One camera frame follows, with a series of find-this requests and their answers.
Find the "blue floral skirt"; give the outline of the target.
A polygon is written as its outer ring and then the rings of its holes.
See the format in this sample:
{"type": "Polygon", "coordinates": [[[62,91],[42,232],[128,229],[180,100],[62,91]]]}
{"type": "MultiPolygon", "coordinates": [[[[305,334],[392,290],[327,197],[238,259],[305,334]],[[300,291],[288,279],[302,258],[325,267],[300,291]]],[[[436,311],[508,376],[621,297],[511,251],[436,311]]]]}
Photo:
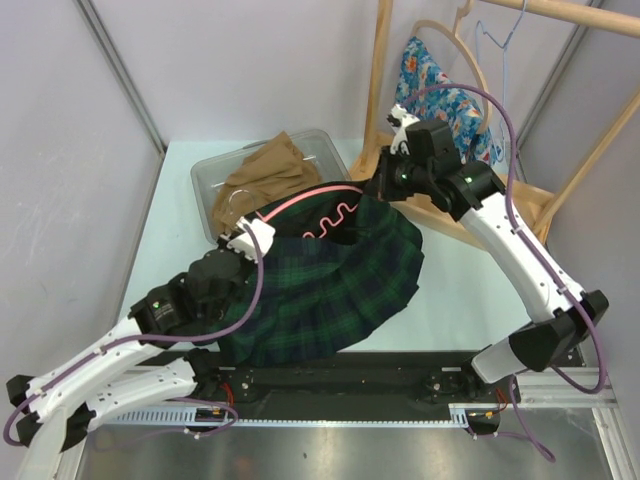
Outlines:
{"type": "Polygon", "coordinates": [[[411,37],[402,54],[395,103],[420,120],[446,121],[462,161],[478,160],[491,166],[499,163],[504,150],[494,143],[490,129],[480,132],[483,114],[470,93],[461,89],[437,89],[413,98],[426,87],[450,83],[425,44],[417,36],[411,37]]]}

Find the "pink plastic hanger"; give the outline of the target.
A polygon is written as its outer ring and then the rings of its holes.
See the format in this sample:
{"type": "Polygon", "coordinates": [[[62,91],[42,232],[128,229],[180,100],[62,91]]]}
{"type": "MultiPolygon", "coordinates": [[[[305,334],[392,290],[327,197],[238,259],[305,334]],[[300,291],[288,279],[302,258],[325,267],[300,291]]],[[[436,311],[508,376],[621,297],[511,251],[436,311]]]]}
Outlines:
{"type": "Polygon", "coordinates": [[[283,237],[329,238],[353,224],[363,193],[362,181],[318,184],[270,201],[237,188],[218,209],[216,220],[226,231],[244,218],[258,219],[283,237]]]}

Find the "green plaid garment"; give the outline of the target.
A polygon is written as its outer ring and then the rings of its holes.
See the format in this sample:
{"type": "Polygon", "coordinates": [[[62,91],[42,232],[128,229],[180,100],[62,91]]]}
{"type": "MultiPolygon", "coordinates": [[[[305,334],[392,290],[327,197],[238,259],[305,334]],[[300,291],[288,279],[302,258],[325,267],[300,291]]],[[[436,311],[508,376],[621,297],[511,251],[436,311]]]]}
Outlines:
{"type": "Polygon", "coordinates": [[[368,338],[418,291],[420,230],[363,195],[354,222],[329,238],[275,233],[249,320],[218,341],[231,365],[273,367],[328,358],[368,338]]]}

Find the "beige wooden hanger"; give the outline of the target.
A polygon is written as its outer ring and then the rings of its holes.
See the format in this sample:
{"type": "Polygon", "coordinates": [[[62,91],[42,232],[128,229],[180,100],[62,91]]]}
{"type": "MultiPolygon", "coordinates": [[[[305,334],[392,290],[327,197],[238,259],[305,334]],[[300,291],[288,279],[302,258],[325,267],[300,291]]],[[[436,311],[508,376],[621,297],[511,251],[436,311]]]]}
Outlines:
{"type": "Polygon", "coordinates": [[[422,29],[430,29],[442,34],[464,59],[475,80],[476,87],[483,93],[488,93],[489,88],[476,57],[460,36],[460,26],[462,20],[467,17],[475,5],[474,0],[467,0],[462,6],[456,9],[453,25],[451,27],[432,19],[417,20],[411,31],[411,36],[417,36],[422,29]]]}

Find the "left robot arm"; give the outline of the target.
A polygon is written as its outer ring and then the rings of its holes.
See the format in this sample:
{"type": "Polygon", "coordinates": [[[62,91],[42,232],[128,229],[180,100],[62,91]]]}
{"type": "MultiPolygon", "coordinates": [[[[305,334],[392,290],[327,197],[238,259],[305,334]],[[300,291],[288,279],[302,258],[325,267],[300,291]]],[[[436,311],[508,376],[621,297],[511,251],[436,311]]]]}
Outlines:
{"type": "Polygon", "coordinates": [[[214,397],[221,376],[206,365],[206,345],[235,332],[253,314],[264,283],[264,256],[222,247],[152,289],[103,337],[41,376],[7,384],[14,411],[4,441],[29,447],[55,413],[66,451],[106,420],[174,399],[214,397]]]}

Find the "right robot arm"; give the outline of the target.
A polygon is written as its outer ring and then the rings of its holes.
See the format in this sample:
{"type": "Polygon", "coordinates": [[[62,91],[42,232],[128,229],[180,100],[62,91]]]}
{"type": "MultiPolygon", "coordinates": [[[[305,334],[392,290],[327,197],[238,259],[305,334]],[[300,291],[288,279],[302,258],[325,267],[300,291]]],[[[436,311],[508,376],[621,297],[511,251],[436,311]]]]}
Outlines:
{"type": "Polygon", "coordinates": [[[443,120],[422,121],[399,109],[380,150],[369,191],[382,201],[416,194],[461,224],[492,256],[518,293],[529,320],[477,353],[461,376],[473,401],[493,394],[498,381],[525,370],[542,372],[586,338],[609,307],[600,290],[586,291],[564,273],[521,219],[505,183],[482,162],[464,163],[443,120]]]}

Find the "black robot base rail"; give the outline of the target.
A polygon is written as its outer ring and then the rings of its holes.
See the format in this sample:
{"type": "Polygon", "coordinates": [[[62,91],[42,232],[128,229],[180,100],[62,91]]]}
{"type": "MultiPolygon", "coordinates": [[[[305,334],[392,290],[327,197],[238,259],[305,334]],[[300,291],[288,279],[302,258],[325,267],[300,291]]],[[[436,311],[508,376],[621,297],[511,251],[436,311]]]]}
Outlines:
{"type": "Polygon", "coordinates": [[[197,375],[198,400],[227,401],[241,419],[346,425],[427,425],[454,419],[492,433],[501,412],[522,400],[516,381],[484,384],[460,352],[338,353],[277,367],[232,367],[213,353],[197,375]]]}

